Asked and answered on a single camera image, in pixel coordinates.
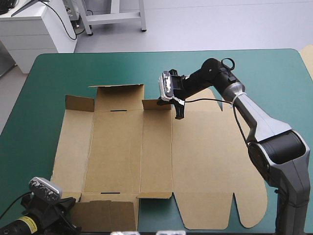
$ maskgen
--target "white cabinet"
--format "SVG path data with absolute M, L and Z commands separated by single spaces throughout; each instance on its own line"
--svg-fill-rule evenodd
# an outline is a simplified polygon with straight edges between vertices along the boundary
M 8 13 L 0 15 L 0 41 L 23 73 L 29 73 L 36 57 L 44 53 L 73 53 L 77 40 L 69 38 L 58 16 L 38 2 L 11 17 L 27 0 L 20 0 Z M 72 38 L 71 26 L 62 0 L 48 3 L 61 17 Z

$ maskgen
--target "cable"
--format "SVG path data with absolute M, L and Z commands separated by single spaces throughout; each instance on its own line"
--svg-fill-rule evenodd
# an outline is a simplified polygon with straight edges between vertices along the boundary
M 61 21 L 61 23 L 62 23 L 62 25 L 63 25 L 63 28 L 64 28 L 64 30 L 65 30 L 65 32 L 67 33 L 67 35 L 68 35 L 69 38 L 71 38 L 72 40 L 76 40 L 76 39 L 77 39 L 77 35 L 82 34 L 83 32 L 85 32 L 85 30 L 83 30 L 83 31 L 81 31 L 80 33 L 75 33 L 75 38 L 72 38 L 72 37 L 70 36 L 70 34 L 68 33 L 67 28 L 65 27 L 64 22 L 62 21 L 62 19 L 61 19 L 61 17 L 59 16 L 59 14 L 58 14 L 51 6 L 49 6 L 47 3 L 43 2 L 43 1 L 40 1 L 40 2 L 43 3 L 44 5 L 46 5 L 47 7 L 49 7 L 49 8 L 58 16 L 58 18 L 60 19 L 60 21 Z
M 65 32 L 67 33 L 67 35 L 69 36 L 69 38 L 71 38 L 72 40 L 76 40 L 76 39 L 77 39 L 77 35 L 75 34 L 75 38 L 72 38 L 72 37 L 70 36 L 70 34 L 68 33 L 67 28 L 65 27 L 65 25 L 64 25 L 64 23 L 63 23 L 61 17 L 59 16 L 59 14 L 58 14 L 51 6 L 49 6 L 47 3 L 43 2 L 43 1 L 40 1 L 40 2 L 43 3 L 44 5 L 46 5 L 47 7 L 49 7 L 52 11 L 54 11 L 54 13 L 59 17 L 59 19 L 60 19 L 60 21 L 61 21 L 61 23 L 62 23 L 62 25 L 63 25 L 63 27 L 64 27 L 64 30 L 65 30 Z
M 227 101 L 225 101 L 225 100 L 220 100 L 220 99 L 209 99 L 209 98 L 201 98 L 201 99 L 189 100 L 189 101 L 185 101 L 185 103 L 192 103 L 192 102 L 196 102 L 196 101 L 200 101 L 200 100 L 213 100 L 213 101 L 219 101 L 219 102 L 223 102 L 223 103 L 231 104 L 230 102 L 227 102 Z
M 27 193 L 24 193 L 22 194 L 21 196 L 19 196 L 17 199 L 15 199 L 10 205 L 9 207 L 2 213 L 2 215 L 0 216 L 0 219 L 2 219 L 2 217 L 8 212 L 8 210 L 14 205 L 14 203 L 16 203 L 20 198 L 26 196 L 26 195 L 29 195 L 31 194 L 32 192 L 27 192 Z

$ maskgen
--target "green table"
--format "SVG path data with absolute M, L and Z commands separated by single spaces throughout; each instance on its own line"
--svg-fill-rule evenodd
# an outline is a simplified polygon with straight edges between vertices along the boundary
M 291 49 L 140 52 L 40 55 L 0 136 L 0 212 L 27 191 L 34 176 L 50 178 L 64 115 L 66 94 L 95 97 L 95 84 L 145 84 L 145 98 L 158 98 L 157 79 L 163 70 L 194 72 L 209 57 L 231 57 L 234 73 L 246 92 L 266 112 L 289 123 L 313 147 L 313 83 L 299 53 Z M 271 233 L 277 195 L 268 190 L 263 220 L 245 229 L 233 202 L 226 230 L 209 232 Z M 22 211 L 14 206 L 0 227 Z M 309 203 L 306 232 L 313 232 L 313 202 Z M 183 229 L 174 197 L 141 200 L 139 230 Z

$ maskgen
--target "yellow sticker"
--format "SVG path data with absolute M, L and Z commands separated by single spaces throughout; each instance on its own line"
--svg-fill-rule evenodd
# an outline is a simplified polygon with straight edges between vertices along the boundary
M 30 218 L 28 216 L 23 216 L 23 217 L 19 218 L 18 220 L 21 220 L 25 224 L 28 225 L 31 234 L 37 232 L 37 225 L 36 225 L 35 221 L 32 218 Z

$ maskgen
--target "cardboard box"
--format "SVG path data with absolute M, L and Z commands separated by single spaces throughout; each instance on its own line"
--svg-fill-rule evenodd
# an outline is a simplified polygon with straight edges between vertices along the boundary
M 79 200 L 75 225 L 89 232 L 134 231 L 139 198 L 172 193 L 189 229 L 226 228 L 233 195 L 245 227 L 262 219 L 267 192 L 232 109 L 188 103 L 185 118 L 176 120 L 170 105 L 143 100 L 143 85 L 94 87 L 95 103 L 66 96 L 52 175 L 64 196 Z M 213 94 L 205 89 L 190 99 L 197 97 Z

